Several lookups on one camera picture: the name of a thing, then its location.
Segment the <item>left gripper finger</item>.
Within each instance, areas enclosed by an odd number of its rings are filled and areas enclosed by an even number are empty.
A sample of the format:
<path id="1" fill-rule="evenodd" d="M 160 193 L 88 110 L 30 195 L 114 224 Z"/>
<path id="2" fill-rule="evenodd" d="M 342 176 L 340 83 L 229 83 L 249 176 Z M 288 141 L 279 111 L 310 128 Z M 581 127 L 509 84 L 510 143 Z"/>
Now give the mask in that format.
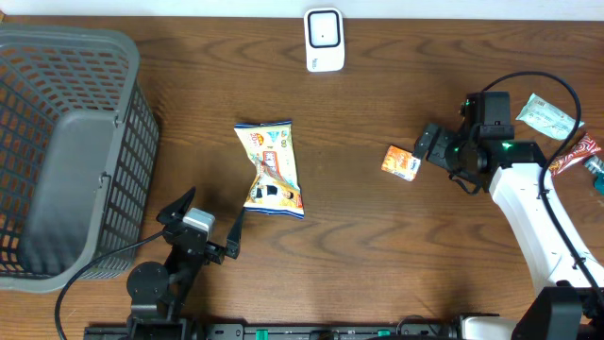
<path id="1" fill-rule="evenodd" d="M 245 209 L 242 209 L 226 238 L 226 256 L 228 258 L 237 259 L 239 257 L 241 251 L 244 215 Z"/>
<path id="2" fill-rule="evenodd" d="M 181 221 L 193 202 L 195 191 L 195 187 L 192 187 L 182 197 L 161 209 L 156 220 L 162 225 L 169 225 L 175 221 Z"/>

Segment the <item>teal mouthwash bottle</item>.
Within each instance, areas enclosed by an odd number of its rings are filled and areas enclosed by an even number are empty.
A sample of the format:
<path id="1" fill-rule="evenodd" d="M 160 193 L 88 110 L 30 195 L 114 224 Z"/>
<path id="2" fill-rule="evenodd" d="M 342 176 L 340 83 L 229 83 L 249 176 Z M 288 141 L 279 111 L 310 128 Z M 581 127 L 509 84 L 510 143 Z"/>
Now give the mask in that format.
<path id="1" fill-rule="evenodd" d="M 603 160 L 598 156 L 589 158 L 585 163 L 584 167 L 595 176 L 594 187 L 602 195 L 604 195 L 604 172 L 603 172 Z"/>

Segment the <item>red orange chocolate bar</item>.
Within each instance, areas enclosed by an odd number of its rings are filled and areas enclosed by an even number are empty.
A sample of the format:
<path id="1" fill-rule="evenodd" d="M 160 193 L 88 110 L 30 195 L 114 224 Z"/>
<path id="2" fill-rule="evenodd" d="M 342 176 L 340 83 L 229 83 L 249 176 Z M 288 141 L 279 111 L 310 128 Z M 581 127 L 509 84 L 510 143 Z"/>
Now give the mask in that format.
<path id="1" fill-rule="evenodd" d="M 556 177 L 571 166 L 586 161 L 601 150 L 602 148 L 596 140 L 588 132 L 585 132 L 569 151 L 558 156 L 549 165 L 548 170 L 552 177 Z"/>

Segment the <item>orange tissue box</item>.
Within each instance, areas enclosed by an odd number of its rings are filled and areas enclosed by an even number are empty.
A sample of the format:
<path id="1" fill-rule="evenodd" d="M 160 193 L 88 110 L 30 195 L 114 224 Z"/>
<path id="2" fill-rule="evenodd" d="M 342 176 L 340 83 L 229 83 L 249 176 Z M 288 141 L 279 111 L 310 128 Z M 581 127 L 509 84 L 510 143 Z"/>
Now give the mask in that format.
<path id="1" fill-rule="evenodd" d="M 421 160 L 411 152 L 390 145 L 381 164 L 381 170 L 406 181 L 414 181 L 421 166 Z"/>

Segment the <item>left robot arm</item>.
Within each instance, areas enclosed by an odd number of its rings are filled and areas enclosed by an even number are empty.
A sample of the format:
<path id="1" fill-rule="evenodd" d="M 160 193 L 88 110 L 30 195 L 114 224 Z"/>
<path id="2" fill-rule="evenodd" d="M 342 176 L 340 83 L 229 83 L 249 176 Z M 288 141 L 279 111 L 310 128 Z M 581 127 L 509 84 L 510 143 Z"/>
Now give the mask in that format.
<path id="1" fill-rule="evenodd" d="M 226 257 L 240 254 L 244 212 L 237 216 L 226 244 L 210 240 L 215 217 L 191 206 L 195 189 L 160 210 L 162 238 L 171 247 L 164 263 L 145 262 L 129 274 L 126 289 L 131 297 L 131 314 L 126 338 L 202 339 L 203 327 L 181 315 L 185 300 L 203 266 L 221 264 Z"/>

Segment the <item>yellow snack bag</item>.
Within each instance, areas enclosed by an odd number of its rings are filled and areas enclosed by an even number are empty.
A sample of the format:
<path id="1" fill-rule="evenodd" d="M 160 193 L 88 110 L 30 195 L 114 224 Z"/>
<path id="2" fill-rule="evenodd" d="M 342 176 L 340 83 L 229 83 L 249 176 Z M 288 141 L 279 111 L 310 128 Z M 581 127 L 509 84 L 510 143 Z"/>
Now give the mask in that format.
<path id="1" fill-rule="evenodd" d="M 244 202 L 249 212 L 305 217 L 294 155 L 292 121 L 234 126 L 256 176 Z"/>

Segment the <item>light blue tissue pack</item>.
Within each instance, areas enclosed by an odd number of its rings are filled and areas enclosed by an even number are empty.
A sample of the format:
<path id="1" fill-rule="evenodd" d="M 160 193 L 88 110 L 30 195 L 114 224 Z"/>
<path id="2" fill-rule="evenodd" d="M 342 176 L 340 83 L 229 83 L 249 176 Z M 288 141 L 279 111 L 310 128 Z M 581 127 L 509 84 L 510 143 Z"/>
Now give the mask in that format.
<path id="1" fill-rule="evenodd" d="M 576 123 L 564 111 L 535 93 L 529 97 L 527 104 L 515 120 L 524 122 L 545 136 L 558 141 L 565 140 Z"/>

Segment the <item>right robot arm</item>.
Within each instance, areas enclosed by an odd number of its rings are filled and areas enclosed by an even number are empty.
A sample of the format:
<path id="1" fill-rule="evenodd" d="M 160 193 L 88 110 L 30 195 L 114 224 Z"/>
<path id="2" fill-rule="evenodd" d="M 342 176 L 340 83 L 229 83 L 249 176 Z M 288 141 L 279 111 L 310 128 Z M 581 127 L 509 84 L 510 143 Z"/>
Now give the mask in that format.
<path id="1" fill-rule="evenodd" d="M 461 127 L 426 126 L 413 155 L 443 168 L 469 195 L 489 194 L 528 265 L 536 299 L 523 317 L 466 315 L 460 339 L 600 339 L 603 266 L 579 236 L 540 147 L 517 141 L 506 92 L 467 95 Z"/>

